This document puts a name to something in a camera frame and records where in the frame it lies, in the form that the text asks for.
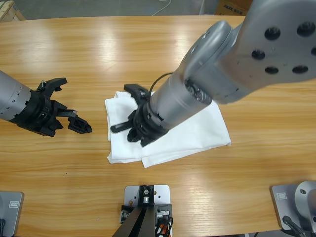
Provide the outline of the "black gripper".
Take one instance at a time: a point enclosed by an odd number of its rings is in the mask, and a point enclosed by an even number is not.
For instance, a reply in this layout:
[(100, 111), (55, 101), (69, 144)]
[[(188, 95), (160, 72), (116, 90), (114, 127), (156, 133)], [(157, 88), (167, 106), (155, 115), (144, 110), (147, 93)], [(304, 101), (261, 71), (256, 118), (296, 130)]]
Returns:
[(129, 116), (128, 121), (112, 125), (112, 133), (120, 133), (129, 130), (127, 135), (128, 142), (138, 142), (142, 147), (156, 141), (168, 133), (168, 129), (157, 125), (153, 119), (148, 103), (139, 105)]
[(57, 117), (68, 118), (69, 130), (79, 134), (92, 132), (89, 123), (78, 117), (75, 110), (69, 110), (65, 105), (51, 100), (44, 93), (33, 90), (30, 99), (25, 103), (25, 108), (10, 122), (39, 135), (53, 137), (56, 130), (63, 128)]

